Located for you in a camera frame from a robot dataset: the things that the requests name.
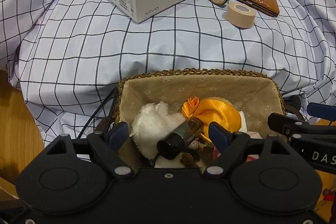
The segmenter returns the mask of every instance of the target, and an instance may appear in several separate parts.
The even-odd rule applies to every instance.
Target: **checkered tablecloth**
[[[46,144],[76,137],[121,78],[164,69],[254,70],[284,96],[300,94],[303,112],[308,102],[334,105],[336,0],[277,2],[277,18],[257,12],[252,28],[238,29],[208,0],[185,0],[141,24],[109,0],[0,0],[0,67]]]

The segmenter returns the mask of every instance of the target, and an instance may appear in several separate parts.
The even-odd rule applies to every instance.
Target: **wooden floor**
[[[0,177],[14,184],[18,174],[42,149],[41,135],[24,104],[22,93],[9,85],[7,73],[0,70]],[[333,175],[318,173],[323,189],[331,188]]]

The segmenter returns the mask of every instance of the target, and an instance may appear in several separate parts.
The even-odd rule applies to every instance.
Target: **woven basket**
[[[131,125],[140,108],[147,103],[164,101],[169,111],[180,111],[188,97],[222,97],[243,111],[248,131],[265,138],[271,133],[267,119],[272,112],[285,114],[278,85],[262,73],[244,70],[170,70],[144,73],[125,78],[119,85],[115,123]],[[133,169],[143,165],[133,141],[129,139],[118,155]]]

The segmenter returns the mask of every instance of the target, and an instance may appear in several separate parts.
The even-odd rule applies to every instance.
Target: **black bottle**
[[[172,160],[202,132],[203,122],[199,118],[191,117],[169,133],[164,140],[158,141],[157,150],[162,157]]]

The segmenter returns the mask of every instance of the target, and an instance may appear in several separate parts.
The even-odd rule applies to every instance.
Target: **white fluffy object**
[[[168,104],[144,105],[132,122],[132,134],[141,154],[153,159],[159,153],[156,144],[185,121],[181,113],[168,114]]]

